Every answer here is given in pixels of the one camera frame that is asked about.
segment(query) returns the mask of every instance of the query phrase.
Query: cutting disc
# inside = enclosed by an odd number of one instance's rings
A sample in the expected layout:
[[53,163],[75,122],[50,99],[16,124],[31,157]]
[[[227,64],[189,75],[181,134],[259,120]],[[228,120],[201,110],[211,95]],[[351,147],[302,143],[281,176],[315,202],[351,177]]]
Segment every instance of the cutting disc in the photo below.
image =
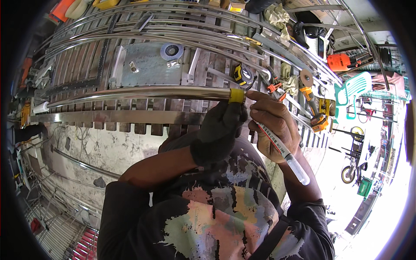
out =
[[167,61],[179,59],[182,54],[183,46],[180,44],[167,42],[160,48],[160,56]]
[[312,87],[313,86],[312,74],[309,71],[305,70],[305,69],[300,71],[300,80],[305,85],[305,87]]

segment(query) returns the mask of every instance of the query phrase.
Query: black work glove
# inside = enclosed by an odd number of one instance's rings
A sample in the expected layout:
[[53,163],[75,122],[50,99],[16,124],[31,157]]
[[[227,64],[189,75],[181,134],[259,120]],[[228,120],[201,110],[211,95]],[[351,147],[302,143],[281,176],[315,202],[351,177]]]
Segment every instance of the black work glove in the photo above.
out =
[[190,146],[194,162],[199,166],[208,166],[227,158],[247,118],[246,107],[237,102],[220,102],[208,111],[198,138]]

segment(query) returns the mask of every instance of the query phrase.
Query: green plastic chair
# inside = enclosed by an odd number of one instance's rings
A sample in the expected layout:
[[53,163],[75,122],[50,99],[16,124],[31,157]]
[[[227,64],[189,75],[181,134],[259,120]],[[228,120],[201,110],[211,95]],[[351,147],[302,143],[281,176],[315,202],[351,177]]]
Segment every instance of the green plastic chair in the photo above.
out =
[[367,71],[348,79],[342,87],[334,84],[336,104],[334,122],[339,124],[339,121],[343,119],[355,119],[357,116],[355,104],[353,116],[347,113],[347,107],[350,105],[350,101],[354,103],[355,99],[369,91],[371,86],[371,75]]

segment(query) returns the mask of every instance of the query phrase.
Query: hand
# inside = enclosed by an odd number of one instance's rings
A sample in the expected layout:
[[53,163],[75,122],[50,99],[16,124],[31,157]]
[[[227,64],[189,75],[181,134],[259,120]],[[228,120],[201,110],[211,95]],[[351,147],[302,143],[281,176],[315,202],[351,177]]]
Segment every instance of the hand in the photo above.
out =
[[236,102],[220,102],[208,111],[198,132],[198,139],[190,145],[194,162],[199,166],[207,166],[229,156],[247,118],[247,109]]
[[[247,91],[247,97],[256,101],[256,103],[250,106],[251,118],[259,123],[263,123],[272,130],[282,140],[292,155],[296,156],[301,137],[287,107],[269,95],[258,91]],[[257,131],[257,149],[273,162],[284,163],[285,159],[280,152],[253,120],[249,122],[248,128]]]

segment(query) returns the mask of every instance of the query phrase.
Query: tape measure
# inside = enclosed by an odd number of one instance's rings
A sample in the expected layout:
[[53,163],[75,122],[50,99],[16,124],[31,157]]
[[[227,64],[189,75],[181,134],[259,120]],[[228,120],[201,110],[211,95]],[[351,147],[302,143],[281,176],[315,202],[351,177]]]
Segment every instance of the tape measure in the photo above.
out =
[[251,71],[246,68],[242,63],[235,67],[234,79],[240,86],[245,84],[251,84],[253,82],[253,75]]

